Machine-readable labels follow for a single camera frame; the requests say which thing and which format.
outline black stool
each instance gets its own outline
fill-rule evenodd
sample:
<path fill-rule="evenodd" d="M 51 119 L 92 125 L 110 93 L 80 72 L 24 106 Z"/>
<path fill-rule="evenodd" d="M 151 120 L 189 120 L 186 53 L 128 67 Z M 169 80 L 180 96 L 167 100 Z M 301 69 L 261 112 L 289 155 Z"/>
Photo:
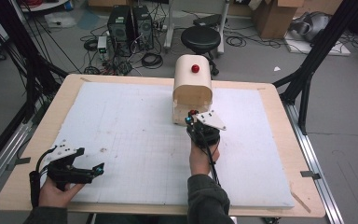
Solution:
<path fill-rule="evenodd" d="M 192 26 L 182 32 L 181 40 L 186 47 L 198 55 L 208 53 L 209 58 L 204 57 L 208 59 L 209 65 L 212 66 L 211 74 L 214 76 L 219 74 L 211 54 L 211 50 L 217 48 L 221 41 L 220 34 L 217 31 L 206 26 Z"/>

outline person's right hand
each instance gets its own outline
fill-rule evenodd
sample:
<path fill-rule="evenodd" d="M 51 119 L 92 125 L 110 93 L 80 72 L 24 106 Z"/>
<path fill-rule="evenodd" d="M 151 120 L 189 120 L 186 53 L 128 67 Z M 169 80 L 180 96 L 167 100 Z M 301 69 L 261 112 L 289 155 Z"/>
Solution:
<path fill-rule="evenodd" d="M 75 184 L 70 188 L 70 184 L 65 186 L 65 191 L 56 188 L 57 184 L 46 178 L 46 182 L 40 189 L 39 206 L 41 207 L 62 207 L 65 208 L 72 198 L 84 187 L 84 184 Z"/>
<path fill-rule="evenodd" d="M 213 154 L 213 161 L 217 161 L 220 156 L 218 144 L 210 146 L 209 149 Z M 208 175 L 211 172 L 211 165 L 209 164 L 206 149 L 200 149 L 193 141 L 191 141 L 191 152 L 189 160 L 191 175 Z"/>

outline stool seat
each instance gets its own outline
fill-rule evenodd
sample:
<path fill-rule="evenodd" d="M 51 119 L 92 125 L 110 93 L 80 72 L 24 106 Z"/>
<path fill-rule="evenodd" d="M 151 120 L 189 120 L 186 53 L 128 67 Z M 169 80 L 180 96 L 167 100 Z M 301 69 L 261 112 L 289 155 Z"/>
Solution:
<path fill-rule="evenodd" d="M 182 43 L 196 54 L 204 54 L 219 46 L 220 34 L 206 26 L 192 26 L 181 35 Z"/>

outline gray floor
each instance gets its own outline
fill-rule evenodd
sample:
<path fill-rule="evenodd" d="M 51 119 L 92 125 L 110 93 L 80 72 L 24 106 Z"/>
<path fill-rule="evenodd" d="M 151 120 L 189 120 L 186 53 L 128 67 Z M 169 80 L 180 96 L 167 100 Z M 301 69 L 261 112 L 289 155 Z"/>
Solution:
<path fill-rule="evenodd" d="M 86 51 L 79 38 L 106 24 L 107 18 L 98 17 L 81 5 L 77 5 L 71 15 L 76 18 L 77 26 L 53 30 L 51 35 L 80 67 Z M 193 19 L 192 15 L 186 16 L 177 25 L 189 26 Z M 227 23 L 231 28 L 247 27 L 250 24 L 249 20 L 239 18 L 229 18 Z M 172 50 L 167 54 L 163 52 L 164 65 L 161 68 L 139 68 L 139 72 L 132 71 L 131 76 L 138 77 L 142 74 L 144 77 L 173 77 L 176 59 L 181 54 L 191 52 L 180 43 L 180 32 L 181 30 L 176 30 L 174 33 Z M 241 32 L 256 34 L 253 28 Z M 53 62 L 66 71 L 75 70 L 54 43 L 48 38 L 45 40 Z M 358 48 L 351 44 L 346 46 L 351 51 L 351 56 L 328 56 L 312 80 L 307 128 L 345 223 L 358 224 Z M 225 54 L 214 60 L 220 74 L 213 79 L 270 83 L 296 71 L 305 57 L 306 55 L 289 53 L 285 46 L 275 49 L 254 41 L 248 41 L 243 48 L 225 44 Z M 274 72 L 276 66 L 281 70 Z M 23 104 L 23 94 L 24 88 L 11 60 L 0 61 L 0 132 Z M 0 189 L 8 176 L 9 172 L 6 172 L 0 178 Z M 27 213 L 0 211 L 0 223 L 21 223 L 26 216 Z M 87 215 L 70 214 L 69 219 L 70 223 L 85 223 Z M 263 222 L 258 217 L 239 217 L 239 223 Z M 286 217 L 280 223 L 323 224 L 328 221 L 325 218 Z"/>

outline sleeve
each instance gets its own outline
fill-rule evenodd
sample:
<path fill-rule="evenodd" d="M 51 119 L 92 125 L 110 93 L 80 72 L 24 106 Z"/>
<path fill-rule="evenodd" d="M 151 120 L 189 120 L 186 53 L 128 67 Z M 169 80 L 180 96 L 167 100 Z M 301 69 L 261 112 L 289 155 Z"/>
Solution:
<path fill-rule="evenodd" d="M 58 207 L 36 207 L 24 221 L 24 224 L 66 224 L 67 210 Z"/>
<path fill-rule="evenodd" d="M 193 175 L 187 180 L 188 224 L 233 224 L 228 216 L 229 198 L 207 175 Z"/>

